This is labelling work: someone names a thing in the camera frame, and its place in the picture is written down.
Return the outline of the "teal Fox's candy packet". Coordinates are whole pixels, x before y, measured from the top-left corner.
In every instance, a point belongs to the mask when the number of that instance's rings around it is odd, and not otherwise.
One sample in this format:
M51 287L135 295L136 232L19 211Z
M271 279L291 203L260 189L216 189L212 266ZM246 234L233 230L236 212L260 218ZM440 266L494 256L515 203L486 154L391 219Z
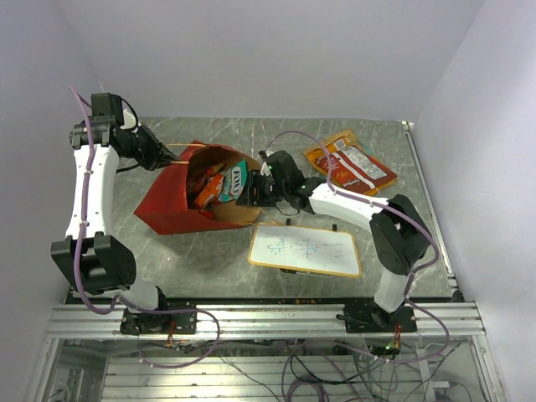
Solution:
M217 198L220 204L235 201L241 195L247 178L246 160L241 159L232 166L228 166L223 171L223 175L223 187Z

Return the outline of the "red paper bag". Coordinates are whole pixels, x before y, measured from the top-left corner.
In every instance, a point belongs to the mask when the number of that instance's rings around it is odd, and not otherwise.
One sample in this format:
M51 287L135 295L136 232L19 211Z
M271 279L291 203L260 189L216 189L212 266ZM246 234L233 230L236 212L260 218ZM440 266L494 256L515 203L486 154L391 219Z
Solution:
M159 235L175 235L222 229L238 229L255 224L261 208L239 206L235 200L210 202L200 208L194 199L202 191L201 178L215 167L232 167L244 160L249 170L260 164L232 147L194 141L181 152L178 161L165 167L139 203L134 214Z

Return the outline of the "red snack packet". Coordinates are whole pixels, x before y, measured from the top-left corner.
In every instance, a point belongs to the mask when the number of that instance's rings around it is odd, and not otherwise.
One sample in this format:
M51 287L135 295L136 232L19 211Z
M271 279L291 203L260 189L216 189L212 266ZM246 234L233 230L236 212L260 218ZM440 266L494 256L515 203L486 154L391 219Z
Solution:
M394 184L398 178L396 173L354 145L331 152L330 161L332 164L331 182L354 193L375 195ZM325 173L330 163L326 157L316 160L317 166Z

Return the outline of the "orange striped snack packet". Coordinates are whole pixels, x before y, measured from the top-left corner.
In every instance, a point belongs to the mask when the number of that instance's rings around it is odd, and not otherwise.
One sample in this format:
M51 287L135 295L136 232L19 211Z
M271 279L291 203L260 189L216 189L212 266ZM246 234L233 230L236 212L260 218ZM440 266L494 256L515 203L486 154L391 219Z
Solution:
M320 157L325 157L325 153L322 150L322 147L325 147L329 153L335 152L337 150L340 150L346 146L354 145L357 146L362 152L370 156L366 151L364 150L363 146L359 143L355 133L351 129L347 129L344 131L341 131L337 134L331 135L325 140L322 141L321 146L313 146L309 147L305 152L304 155L307 159L307 161L320 173L327 175L324 171L322 171L316 164L316 160Z

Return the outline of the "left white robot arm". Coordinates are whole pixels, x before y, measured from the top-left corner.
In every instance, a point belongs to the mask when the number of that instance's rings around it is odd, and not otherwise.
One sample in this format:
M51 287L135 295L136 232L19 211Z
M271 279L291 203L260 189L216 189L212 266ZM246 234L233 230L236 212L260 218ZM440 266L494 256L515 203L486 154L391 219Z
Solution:
M75 158L75 195L64 239L51 245L50 254L81 301L106 315L117 303L141 313L151 332L170 324L171 312L162 291L137 274L135 256L113 234L113 190L121 159L147 171L166 168L178 160L143 124L120 95L95 93L89 101L76 95L83 113L70 132ZM98 307L90 300L111 301Z

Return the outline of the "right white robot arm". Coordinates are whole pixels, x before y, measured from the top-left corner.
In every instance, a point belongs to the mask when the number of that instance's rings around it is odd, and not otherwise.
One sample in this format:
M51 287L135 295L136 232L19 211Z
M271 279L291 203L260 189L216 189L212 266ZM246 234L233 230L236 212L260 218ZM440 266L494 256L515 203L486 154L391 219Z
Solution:
M246 174L239 206L275 207L286 201L295 210L320 214L366 229L384 270L368 316L377 330L399 320L413 281L415 264L432 245L432 236L409 198L375 198L335 188L323 178L303 175L285 151L261 152L263 165Z

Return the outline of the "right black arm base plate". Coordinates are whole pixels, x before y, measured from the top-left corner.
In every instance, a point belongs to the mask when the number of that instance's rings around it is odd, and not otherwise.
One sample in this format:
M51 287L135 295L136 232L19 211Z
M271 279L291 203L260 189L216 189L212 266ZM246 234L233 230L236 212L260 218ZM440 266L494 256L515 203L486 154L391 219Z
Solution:
M379 307L365 304L350 304L337 313L335 318L342 321L347 333L395 333L416 332L417 324L412 307L401 307L388 313Z

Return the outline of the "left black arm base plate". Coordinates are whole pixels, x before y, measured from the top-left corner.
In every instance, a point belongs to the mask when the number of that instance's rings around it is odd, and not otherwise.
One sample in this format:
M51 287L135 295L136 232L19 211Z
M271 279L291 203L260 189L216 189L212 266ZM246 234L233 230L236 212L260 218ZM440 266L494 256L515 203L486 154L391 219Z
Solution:
M197 313L188 305L172 304L163 314L132 312L126 308L121 318L121 335L194 334Z

